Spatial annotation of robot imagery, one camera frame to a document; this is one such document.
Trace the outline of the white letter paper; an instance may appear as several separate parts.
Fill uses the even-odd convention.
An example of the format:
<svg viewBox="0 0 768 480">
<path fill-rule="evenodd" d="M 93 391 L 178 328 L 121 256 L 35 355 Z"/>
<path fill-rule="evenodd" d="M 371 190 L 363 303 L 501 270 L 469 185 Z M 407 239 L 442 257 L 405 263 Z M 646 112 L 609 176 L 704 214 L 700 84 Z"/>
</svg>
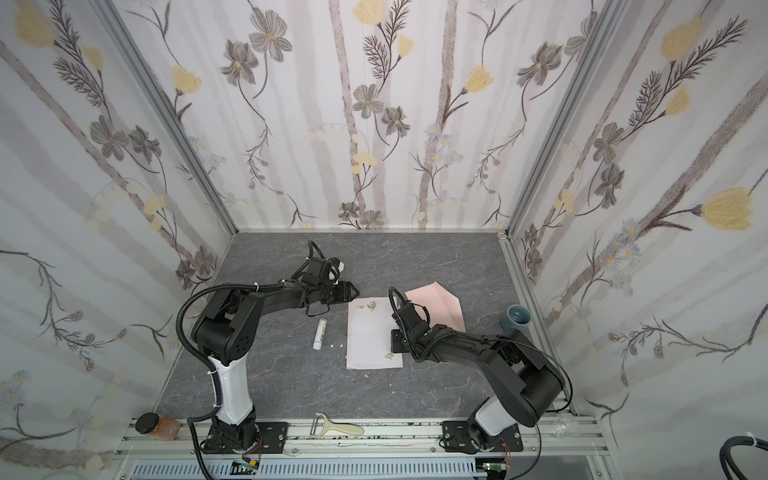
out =
<svg viewBox="0 0 768 480">
<path fill-rule="evenodd" d="M 387 297 L 357 298 L 348 304 L 348 370 L 381 370 L 403 367 L 402 355 L 391 347 L 396 328 Z"/>
</svg>

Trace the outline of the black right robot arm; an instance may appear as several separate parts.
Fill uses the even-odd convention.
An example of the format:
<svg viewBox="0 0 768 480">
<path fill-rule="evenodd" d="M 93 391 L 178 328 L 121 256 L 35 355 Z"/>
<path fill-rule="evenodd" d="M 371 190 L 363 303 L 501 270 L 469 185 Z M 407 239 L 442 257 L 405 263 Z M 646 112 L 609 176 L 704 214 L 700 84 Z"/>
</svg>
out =
<svg viewBox="0 0 768 480">
<path fill-rule="evenodd" d="M 451 453 L 491 451 L 515 425 L 535 427 L 569 382 L 556 361 L 522 332 L 475 335 L 433 323 L 426 307 L 392 288 L 389 303 L 396 328 L 391 343 L 417 363 L 458 363 L 477 368 L 493 395 L 465 421 L 443 428 L 441 447 Z"/>
</svg>

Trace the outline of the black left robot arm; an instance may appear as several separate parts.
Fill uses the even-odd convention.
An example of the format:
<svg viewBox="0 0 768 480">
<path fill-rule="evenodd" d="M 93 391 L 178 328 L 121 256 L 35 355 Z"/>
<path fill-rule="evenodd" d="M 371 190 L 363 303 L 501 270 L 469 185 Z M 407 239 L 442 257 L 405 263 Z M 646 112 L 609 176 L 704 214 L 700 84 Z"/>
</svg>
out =
<svg viewBox="0 0 768 480">
<path fill-rule="evenodd" d="M 179 341 L 206 367 L 214 389 L 212 410 L 186 420 L 196 455 L 246 453 L 258 447 L 263 434 L 248 390 L 246 357 L 261 318 L 355 300 L 360 291 L 341 278 L 341 270 L 337 258 L 308 258 L 288 279 L 215 285 L 182 305 L 175 320 Z"/>
</svg>

